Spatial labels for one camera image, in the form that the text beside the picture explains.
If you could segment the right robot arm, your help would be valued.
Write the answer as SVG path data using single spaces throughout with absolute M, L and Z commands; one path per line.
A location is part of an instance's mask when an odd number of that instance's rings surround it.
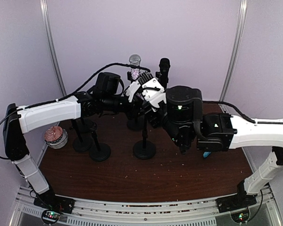
M 170 89 L 143 87 L 142 94 L 151 106 L 155 119 L 171 137 L 181 153 L 191 147 L 205 152 L 225 152 L 246 146 L 270 146 L 270 154 L 251 176 L 240 182 L 232 203 L 242 208 L 260 189 L 283 170 L 283 119 L 251 119 L 242 113 L 202 111 L 199 89 L 175 86 Z

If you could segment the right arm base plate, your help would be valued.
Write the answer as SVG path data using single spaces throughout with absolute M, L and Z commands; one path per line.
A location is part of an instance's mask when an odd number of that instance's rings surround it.
M 239 197 L 238 194 L 235 194 L 216 199 L 219 213 L 243 209 L 251 205 L 255 205 L 256 203 L 256 197 L 253 195 Z

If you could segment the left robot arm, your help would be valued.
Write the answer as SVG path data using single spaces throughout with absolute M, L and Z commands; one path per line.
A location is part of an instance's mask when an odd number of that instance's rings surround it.
M 95 114 L 125 113 L 128 118 L 138 115 L 140 107 L 134 100 L 142 87 L 134 80 L 122 94 L 116 94 L 121 81 L 114 73 L 100 73 L 96 84 L 88 91 L 75 92 L 61 100 L 17 107 L 10 104 L 7 108 L 3 129 L 5 154 L 24 175 L 32 186 L 41 203 L 48 209 L 59 204 L 58 198 L 45 176 L 30 156 L 24 134 L 39 127 L 59 121 L 83 119 Z

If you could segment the black stand of blue microphone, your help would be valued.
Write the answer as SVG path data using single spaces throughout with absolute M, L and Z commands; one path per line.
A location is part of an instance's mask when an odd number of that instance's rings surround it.
M 80 119 L 79 123 L 72 119 L 71 124 L 77 135 L 72 144 L 73 149 L 78 153 L 88 151 L 88 149 L 92 146 L 91 139 L 85 134 L 90 131 L 89 127 L 83 119 Z

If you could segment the blue microphone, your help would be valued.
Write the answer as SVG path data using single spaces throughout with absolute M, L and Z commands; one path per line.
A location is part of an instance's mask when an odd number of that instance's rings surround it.
M 211 155 L 211 152 L 204 152 L 203 153 L 203 158 L 207 158 Z

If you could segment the black stand of purple microphone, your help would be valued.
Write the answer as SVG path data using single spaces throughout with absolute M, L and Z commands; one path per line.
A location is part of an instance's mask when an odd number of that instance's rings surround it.
M 142 140 L 138 141 L 133 146 L 133 154 L 136 158 L 147 160 L 151 159 L 156 154 L 156 146 L 147 140 L 148 130 L 147 130 L 147 119 L 144 117 L 143 129 L 142 129 Z

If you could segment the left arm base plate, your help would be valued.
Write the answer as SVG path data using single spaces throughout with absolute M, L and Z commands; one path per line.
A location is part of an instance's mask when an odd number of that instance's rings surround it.
M 44 209 L 53 210 L 58 213 L 71 214 L 75 205 L 75 200 L 71 198 L 55 196 L 53 200 L 42 201 L 39 198 L 35 198 L 33 204 Z

